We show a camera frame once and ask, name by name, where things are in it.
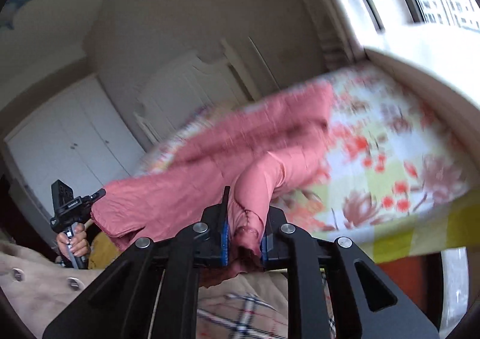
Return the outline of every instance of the pink cloth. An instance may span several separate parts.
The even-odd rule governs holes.
[[[200,220],[205,207],[219,203],[224,186],[231,185],[231,259],[244,249],[260,256],[272,197],[316,177],[332,99],[328,82],[312,82],[232,113],[191,138],[166,172],[109,183],[92,218],[125,250],[143,236],[175,236]]]

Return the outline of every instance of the metal button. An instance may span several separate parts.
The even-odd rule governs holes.
[[[11,274],[16,281],[22,282],[25,279],[25,274],[19,268],[13,268]]]
[[[295,226],[294,224],[283,224],[281,227],[280,227],[280,230],[283,232],[283,233],[293,233],[295,232]]]
[[[149,238],[138,238],[135,241],[135,246],[138,248],[147,248],[150,245],[150,239]]]
[[[68,287],[73,291],[83,290],[83,288],[85,287],[82,281],[77,278],[67,278],[67,284]]]
[[[337,240],[337,243],[340,247],[343,248],[350,248],[353,244],[352,240],[346,237],[341,237]]]
[[[206,223],[196,223],[193,226],[193,230],[197,233],[204,233],[208,229],[208,225]]]

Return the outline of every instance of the camera rig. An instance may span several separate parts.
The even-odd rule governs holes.
[[[52,183],[55,216],[50,219],[51,228],[55,233],[65,233],[68,239],[71,240],[74,237],[76,223],[85,223],[90,218],[92,205],[103,196],[105,196],[105,190],[100,189],[92,195],[74,198],[74,191],[69,186],[61,180],[55,181]],[[70,252],[70,245],[68,248],[70,263],[73,268],[86,269],[86,259],[74,256]]]
[[[195,338],[200,270],[227,264],[229,190],[174,238],[137,239],[43,338],[61,339],[66,332],[69,339]],[[289,338],[330,338],[322,268],[338,339],[438,339],[435,326],[351,239],[313,238],[275,207],[265,225],[263,268],[288,273]]]

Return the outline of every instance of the star decoration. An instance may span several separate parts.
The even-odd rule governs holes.
[[[0,11],[0,29],[14,29],[14,16],[30,0],[7,0]]]

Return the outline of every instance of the human hand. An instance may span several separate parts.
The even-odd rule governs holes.
[[[72,237],[71,240],[68,240],[67,235],[65,235],[63,232],[60,232],[57,235],[58,249],[60,250],[62,255],[69,260],[69,244],[71,245],[70,251],[73,253],[74,256],[80,257],[87,255],[90,252],[90,246],[88,245],[87,241],[87,233],[85,232],[85,225],[77,224],[73,232],[75,233],[75,236]]]

